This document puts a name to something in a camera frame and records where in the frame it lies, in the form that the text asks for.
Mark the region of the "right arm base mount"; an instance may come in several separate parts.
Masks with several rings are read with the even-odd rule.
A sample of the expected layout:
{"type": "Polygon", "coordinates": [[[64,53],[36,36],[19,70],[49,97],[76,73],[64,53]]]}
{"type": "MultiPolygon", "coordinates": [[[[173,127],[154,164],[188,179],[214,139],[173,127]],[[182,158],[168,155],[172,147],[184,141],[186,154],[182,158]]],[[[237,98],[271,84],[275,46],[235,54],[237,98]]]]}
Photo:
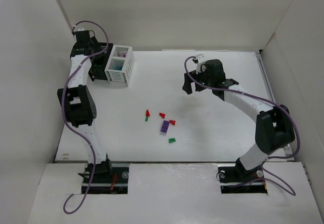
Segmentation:
{"type": "Polygon", "coordinates": [[[246,171],[235,164],[220,164],[216,174],[222,194],[267,194],[261,167],[246,171]]]}

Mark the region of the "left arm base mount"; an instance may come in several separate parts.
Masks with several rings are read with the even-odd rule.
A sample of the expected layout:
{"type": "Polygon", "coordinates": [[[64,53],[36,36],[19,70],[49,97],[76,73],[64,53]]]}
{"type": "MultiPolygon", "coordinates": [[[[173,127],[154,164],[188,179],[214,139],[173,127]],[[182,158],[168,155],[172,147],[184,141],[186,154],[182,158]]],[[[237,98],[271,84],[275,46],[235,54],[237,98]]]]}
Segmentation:
{"type": "Polygon", "coordinates": [[[127,194],[129,166],[128,163],[112,163],[112,176],[96,173],[88,194],[127,194]]]}

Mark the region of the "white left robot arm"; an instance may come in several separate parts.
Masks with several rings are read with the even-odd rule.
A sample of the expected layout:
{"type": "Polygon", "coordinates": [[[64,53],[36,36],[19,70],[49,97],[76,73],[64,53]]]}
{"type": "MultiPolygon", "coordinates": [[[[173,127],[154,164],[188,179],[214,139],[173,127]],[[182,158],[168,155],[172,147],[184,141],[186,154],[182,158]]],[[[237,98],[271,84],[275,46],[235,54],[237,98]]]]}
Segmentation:
{"type": "Polygon", "coordinates": [[[76,42],[70,54],[71,69],[64,88],[57,95],[66,126],[82,138],[88,155],[88,166],[83,177],[112,176],[108,153],[96,133],[96,104],[87,87],[93,60],[104,53],[104,48],[90,31],[83,28],[73,32],[76,42]]]}

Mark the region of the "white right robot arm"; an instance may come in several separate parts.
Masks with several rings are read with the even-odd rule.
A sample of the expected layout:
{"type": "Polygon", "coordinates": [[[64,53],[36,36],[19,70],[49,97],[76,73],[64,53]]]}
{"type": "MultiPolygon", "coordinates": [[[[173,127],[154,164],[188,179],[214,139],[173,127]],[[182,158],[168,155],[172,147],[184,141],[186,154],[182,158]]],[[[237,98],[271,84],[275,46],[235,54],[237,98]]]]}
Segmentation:
{"type": "Polygon", "coordinates": [[[249,94],[238,81],[226,77],[223,64],[218,59],[205,60],[202,54],[190,56],[189,59],[196,69],[185,71],[182,89],[187,94],[209,89],[213,95],[235,106],[255,123],[255,142],[236,160],[235,176],[242,178],[257,170],[275,151],[298,137],[287,107],[249,94]]]}

